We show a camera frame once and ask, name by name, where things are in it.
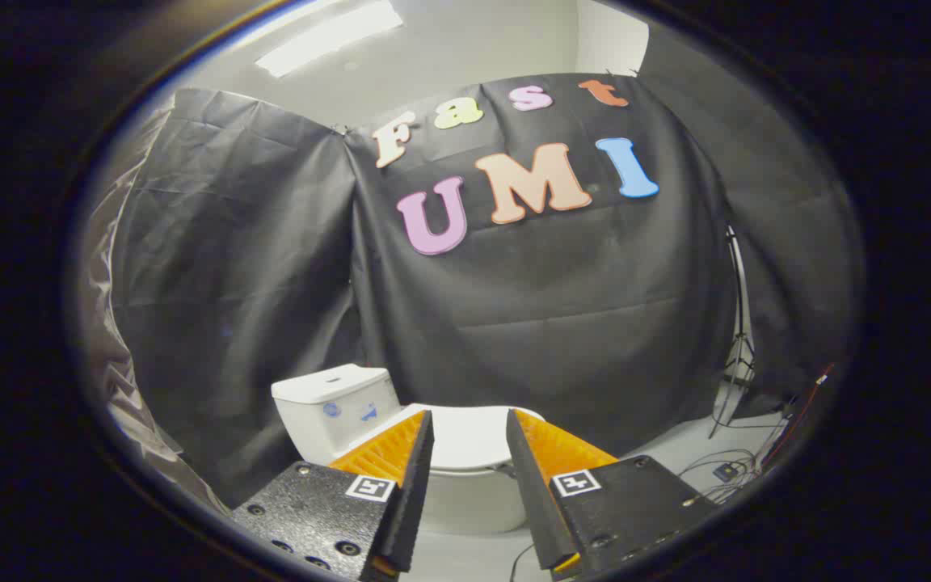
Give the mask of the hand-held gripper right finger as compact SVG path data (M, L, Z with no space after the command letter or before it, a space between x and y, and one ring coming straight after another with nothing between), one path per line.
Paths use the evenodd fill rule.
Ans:
M554 581L639 563L717 511L654 458L617 459L518 408L506 442L539 567Z

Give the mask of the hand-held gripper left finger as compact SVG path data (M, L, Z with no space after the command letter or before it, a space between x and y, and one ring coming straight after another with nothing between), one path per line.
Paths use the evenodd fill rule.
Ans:
M413 563L433 445L432 413L410 414L329 464L296 462L233 519L299 563L396 581Z

